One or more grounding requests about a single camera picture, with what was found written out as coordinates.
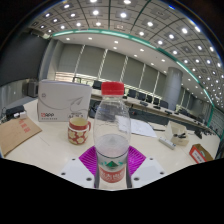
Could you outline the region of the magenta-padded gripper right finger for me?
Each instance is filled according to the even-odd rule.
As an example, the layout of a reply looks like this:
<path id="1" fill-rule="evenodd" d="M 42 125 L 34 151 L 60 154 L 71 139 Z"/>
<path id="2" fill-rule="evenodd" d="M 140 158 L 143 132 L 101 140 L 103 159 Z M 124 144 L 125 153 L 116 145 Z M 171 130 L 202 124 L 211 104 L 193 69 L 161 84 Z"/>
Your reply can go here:
<path id="1" fill-rule="evenodd" d="M 126 172 L 128 188 L 140 188 L 165 176 L 165 170 L 155 158 L 146 157 L 133 146 L 129 147 Z"/>

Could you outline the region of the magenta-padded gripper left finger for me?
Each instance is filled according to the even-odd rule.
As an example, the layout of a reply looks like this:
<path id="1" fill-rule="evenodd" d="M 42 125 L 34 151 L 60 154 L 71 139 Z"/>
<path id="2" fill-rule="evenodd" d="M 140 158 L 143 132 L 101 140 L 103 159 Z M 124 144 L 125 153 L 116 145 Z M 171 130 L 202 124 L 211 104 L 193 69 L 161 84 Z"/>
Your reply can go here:
<path id="1" fill-rule="evenodd" d="M 97 155 L 92 146 L 78 158 L 71 159 L 59 176 L 84 188 L 93 188 L 97 173 Z"/>

